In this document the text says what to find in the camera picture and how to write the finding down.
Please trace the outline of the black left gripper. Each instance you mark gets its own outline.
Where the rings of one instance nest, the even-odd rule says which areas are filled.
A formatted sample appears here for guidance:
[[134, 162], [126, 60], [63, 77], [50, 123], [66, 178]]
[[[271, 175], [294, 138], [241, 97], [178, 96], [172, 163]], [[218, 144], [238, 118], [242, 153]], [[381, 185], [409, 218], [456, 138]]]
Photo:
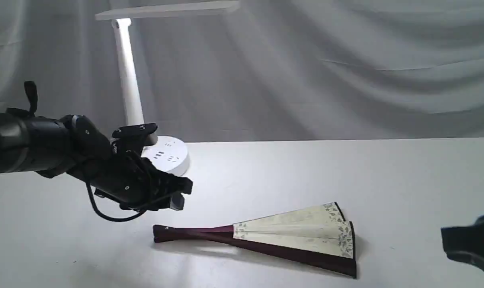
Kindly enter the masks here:
[[68, 174], [88, 182], [123, 210], [182, 211], [185, 205], [182, 194], [190, 195], [193, 188], [191, 179], [159, 171], [149, 159], [134, 154], [105, 161], [86, 160]]

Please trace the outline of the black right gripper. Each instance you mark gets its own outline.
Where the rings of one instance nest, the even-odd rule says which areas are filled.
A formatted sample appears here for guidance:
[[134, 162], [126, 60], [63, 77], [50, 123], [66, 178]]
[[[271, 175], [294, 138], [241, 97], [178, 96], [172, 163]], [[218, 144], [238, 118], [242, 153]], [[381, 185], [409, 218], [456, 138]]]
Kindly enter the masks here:
[[468, 226], [441, 228], [442, 247], [449, 260], [484, 272], [484, 215]]

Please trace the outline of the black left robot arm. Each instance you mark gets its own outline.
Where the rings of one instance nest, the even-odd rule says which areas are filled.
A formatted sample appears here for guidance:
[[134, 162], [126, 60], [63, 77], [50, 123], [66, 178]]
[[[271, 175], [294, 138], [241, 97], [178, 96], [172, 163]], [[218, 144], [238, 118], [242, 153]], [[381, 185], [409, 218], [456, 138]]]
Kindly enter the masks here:
[[123, 210], [183, 209], [192, 181], [160, 171], [142, 156], [155, 123], [122, 126], [107, 137], [86, 116], [37, 116], [36, 84], [26, 81], [24, 89], [30, 109], [0, 113], [0, 174], [36, 172], [48, 179], [68, 174]]

